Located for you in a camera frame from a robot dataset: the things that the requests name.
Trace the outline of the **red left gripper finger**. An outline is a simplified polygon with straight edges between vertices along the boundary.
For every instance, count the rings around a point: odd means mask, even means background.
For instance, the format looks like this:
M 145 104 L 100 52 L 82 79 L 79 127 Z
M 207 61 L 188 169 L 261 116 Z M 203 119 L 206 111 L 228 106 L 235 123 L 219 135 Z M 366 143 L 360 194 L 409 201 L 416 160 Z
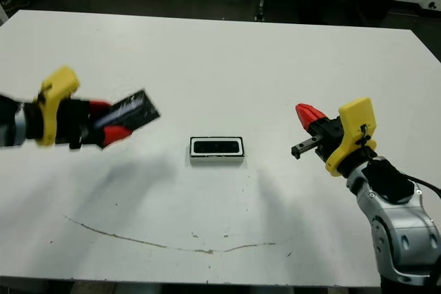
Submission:
M 103 117 L 110 112 L 111 104 L 105 101 L 88 101 L 90 117 Z
M 132 130 L 120 125 L 109 125 L 103 128 L 103 134 L 102 148 L 106 148 L 113 143 L 131 136 Z

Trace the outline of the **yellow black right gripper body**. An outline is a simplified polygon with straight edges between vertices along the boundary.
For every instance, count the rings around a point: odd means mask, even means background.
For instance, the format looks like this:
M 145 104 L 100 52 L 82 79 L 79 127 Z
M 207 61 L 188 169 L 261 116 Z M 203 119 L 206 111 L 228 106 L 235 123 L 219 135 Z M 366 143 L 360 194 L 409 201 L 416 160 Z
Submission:
M 343 105 L 334 118 L 322 118 L 306 131 L 310 138 L 294 145 L 291 154 L 313 149 L 331 175 L 349 175 L 355 167 L 376 156 L 376 119 L 370 98 L 359 98 Z

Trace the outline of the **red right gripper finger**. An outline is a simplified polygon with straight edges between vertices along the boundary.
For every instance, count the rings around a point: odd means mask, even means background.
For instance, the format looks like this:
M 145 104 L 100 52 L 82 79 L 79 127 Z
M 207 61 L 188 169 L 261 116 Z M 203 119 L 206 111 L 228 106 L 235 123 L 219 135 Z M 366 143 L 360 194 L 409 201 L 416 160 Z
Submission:
M 322 113 L 320 110 L 304 103 L 297 104 L 296 113 L 300 122 L 315 122 L 322 118 L 327 118 L 327 115 Z
M 322 118 L 322 112 L 314 107 L 297 107 L 296 113 L 305 131 L 309 130 L 312 123 Z

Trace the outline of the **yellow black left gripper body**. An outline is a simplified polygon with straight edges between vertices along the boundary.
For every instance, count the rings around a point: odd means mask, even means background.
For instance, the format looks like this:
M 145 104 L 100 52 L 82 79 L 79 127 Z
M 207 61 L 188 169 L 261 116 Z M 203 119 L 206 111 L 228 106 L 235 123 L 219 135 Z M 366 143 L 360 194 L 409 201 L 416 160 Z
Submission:
M 37 105 L 43 121 L 40 145 L 68 145 L 79 149 L 82 145 L 102 147 L 103 130 L 96 129 L 94 122 L 100 117 L 90 117 L 88 101 L 73 98 L 80 82 L 74 70 L 62 66 L 41 84 Z

